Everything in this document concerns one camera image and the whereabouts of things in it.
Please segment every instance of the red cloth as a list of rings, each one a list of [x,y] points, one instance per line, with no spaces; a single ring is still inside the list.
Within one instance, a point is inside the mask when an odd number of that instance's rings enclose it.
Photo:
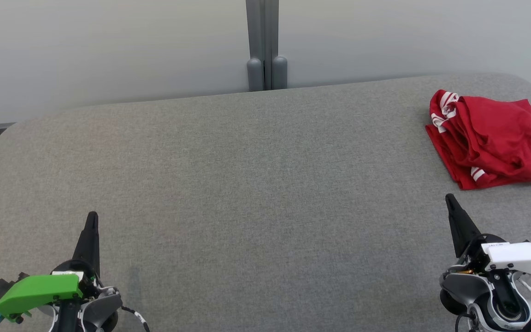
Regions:
[[[425,127],[450,176],[471,190],[531,181],[531,105],[439,90]]]

